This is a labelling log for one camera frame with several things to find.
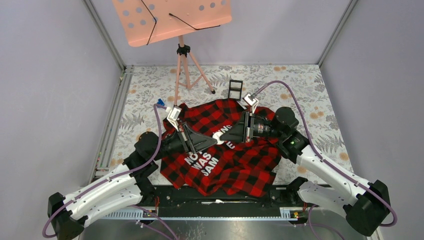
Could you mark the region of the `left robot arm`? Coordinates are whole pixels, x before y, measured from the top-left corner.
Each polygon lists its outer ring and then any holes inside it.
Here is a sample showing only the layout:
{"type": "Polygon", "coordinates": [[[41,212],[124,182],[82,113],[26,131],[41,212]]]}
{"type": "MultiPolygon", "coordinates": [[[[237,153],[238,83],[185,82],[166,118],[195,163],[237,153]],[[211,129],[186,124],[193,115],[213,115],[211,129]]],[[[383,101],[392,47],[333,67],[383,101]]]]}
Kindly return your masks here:
{"type": "Polygon", "coordinates": [[[156,189],[148,177],[158,169],[156,160],[175,153],[199,153],[221,142],[221,134],[211,136],[194,131],[186,123],[166,137],[147,131],[134,145],[135,150],[111,172],[89,185],[66,195],[48,198],[48,224],[59,240],[72,240],[86,227],[127,206],[152,204],[156,189]]]}

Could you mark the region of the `small round brooch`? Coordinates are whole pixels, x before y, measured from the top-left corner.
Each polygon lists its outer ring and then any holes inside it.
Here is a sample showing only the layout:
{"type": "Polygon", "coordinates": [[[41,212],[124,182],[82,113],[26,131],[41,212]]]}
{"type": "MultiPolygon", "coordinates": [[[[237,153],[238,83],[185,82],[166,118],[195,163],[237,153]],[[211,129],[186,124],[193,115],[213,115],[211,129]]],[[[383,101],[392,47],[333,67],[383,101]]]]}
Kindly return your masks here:
{"type": "Polygon", "coordinates": [[[223,134],[223,132],[217,131],[212,135],[212,137],[216,140],[217,145],[222,145],[225,142],[224,140],[221,140],[221,136],[223,134]]]}

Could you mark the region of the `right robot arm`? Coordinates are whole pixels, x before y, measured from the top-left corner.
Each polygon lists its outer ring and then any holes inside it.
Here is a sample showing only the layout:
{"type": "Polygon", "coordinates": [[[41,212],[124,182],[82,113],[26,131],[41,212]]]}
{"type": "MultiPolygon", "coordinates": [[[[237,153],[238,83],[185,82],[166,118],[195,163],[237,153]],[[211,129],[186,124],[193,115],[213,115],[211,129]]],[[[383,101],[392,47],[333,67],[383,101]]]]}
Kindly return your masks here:
{"type": "Polygon", "coordinates": [[[247,110],[219,140],[248,143],[254,138],[277,138],[276,147],[283,158],[330,185],[322,187],[298,177],[289,184],[287,201],[293,206],[306,202],[330,210],[344,217],[359,234],[370,237],[390,213],[387,185],[380,180],[370,182],[335,163],[297,130],[298,125],[290,107],[280,107],[272,120],[247,110]]]}

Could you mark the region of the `red black plaid shirt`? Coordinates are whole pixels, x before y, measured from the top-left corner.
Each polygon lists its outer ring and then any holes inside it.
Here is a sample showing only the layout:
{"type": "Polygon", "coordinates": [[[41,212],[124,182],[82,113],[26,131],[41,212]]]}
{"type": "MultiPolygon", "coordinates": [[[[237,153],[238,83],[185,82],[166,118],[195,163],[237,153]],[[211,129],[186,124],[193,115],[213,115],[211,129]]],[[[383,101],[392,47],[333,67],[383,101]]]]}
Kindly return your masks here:
{"type": "MultiPolygon", "coordinates": [[[[182,103],[179,108],[180,122],[210,137],[228,132],[246,109],[228,98],[193,107],[182,103]]],[[[282,159],[276,143],[276,138],[260,137],[248,143],[226,141],[192,155],[175,152],[161,159],[160,173],[175,188],[188,185],[204,196],[221,189],[228,195],[263,197],[282,159]]]]}

